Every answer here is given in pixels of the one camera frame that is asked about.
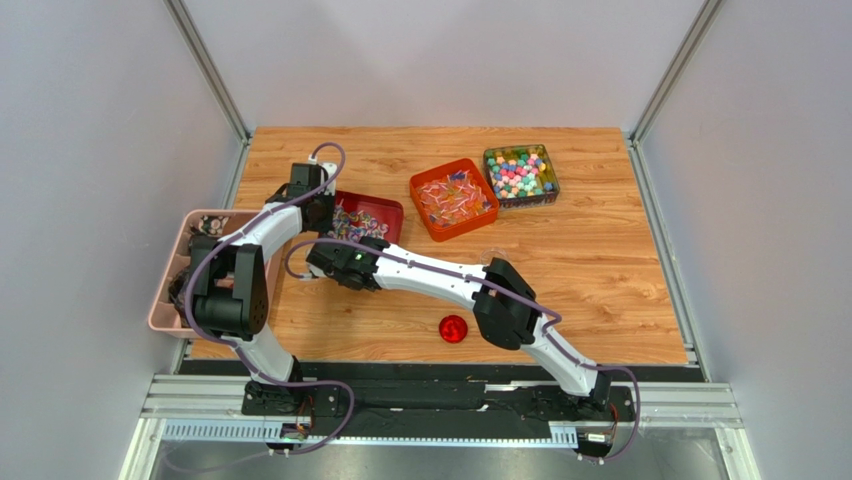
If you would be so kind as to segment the red tray of swirl lollipops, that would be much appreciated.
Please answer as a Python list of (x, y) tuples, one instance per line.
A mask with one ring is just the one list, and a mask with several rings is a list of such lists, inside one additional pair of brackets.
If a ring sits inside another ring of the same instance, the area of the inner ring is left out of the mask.
[(397, 201), (338, 190), (329, 235), (352, 242), (371, 237), (398, 243), (404, 218)]

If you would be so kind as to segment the clear plastic jar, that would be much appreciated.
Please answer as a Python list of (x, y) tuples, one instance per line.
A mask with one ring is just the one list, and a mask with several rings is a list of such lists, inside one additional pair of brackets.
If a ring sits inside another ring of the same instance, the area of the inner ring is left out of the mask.
[(494, 259), (509, 261), (510, 256), (507, 251), (499, 247), (487, 248), (480, 254), (480, 262), (482, 264), (490, 264)]

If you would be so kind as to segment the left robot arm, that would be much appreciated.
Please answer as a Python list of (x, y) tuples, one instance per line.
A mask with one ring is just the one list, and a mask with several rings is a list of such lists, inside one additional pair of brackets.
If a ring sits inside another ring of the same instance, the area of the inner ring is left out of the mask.
[(299, 234), (330, 229), (339, 170), (316, 159), (294, 164), (289, 181), (251, 220), (231, 234), (199, 240), (190, 250), (184, 301), (189, 325), (235, 352), (254, 381), (287, 394), (309, 384), (267, 323), (271, 300), (265, 267)]

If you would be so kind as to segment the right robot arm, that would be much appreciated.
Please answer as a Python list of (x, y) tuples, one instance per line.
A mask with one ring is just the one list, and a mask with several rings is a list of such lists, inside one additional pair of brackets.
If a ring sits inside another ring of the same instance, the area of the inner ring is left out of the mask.
[(381, 239), (318, 238), (306, 263), (313, 275), (351, 290), (399, 290), (453, 303), (471, 312), (487, 343), (525, 353), (567, 395), (597, 409), (609, 402), (610, 379), (557, 331), (560, 315), (537, 302), (532, 287), (506, 260), (458, 264)]

